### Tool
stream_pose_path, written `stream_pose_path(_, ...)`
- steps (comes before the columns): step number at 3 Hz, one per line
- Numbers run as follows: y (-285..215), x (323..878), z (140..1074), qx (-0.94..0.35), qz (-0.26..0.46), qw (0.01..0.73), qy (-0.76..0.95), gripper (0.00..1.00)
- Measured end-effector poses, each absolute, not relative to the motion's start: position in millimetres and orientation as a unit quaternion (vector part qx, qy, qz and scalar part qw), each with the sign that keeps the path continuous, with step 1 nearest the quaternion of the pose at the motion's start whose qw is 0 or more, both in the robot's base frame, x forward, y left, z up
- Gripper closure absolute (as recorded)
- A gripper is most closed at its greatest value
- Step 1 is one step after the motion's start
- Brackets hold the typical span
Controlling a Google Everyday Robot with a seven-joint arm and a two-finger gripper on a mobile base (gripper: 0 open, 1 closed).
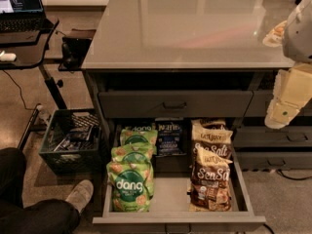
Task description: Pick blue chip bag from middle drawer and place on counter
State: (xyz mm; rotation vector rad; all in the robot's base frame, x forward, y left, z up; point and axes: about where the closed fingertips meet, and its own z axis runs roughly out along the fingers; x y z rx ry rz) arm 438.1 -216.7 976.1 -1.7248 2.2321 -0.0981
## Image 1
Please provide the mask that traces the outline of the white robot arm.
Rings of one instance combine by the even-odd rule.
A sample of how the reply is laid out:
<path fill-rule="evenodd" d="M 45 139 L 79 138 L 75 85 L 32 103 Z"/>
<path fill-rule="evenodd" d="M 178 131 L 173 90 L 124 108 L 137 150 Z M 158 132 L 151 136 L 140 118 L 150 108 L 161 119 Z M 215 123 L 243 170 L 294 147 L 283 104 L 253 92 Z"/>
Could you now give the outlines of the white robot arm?
<path fill-rule="evenodd" d="M 262 43 L 281 46 L 284 56 L 294 61 L 289 70 L 278 71 L 264 120 L 266 127 L 282 129 L 312 98 L 312 0 L 301 0 Z"/>

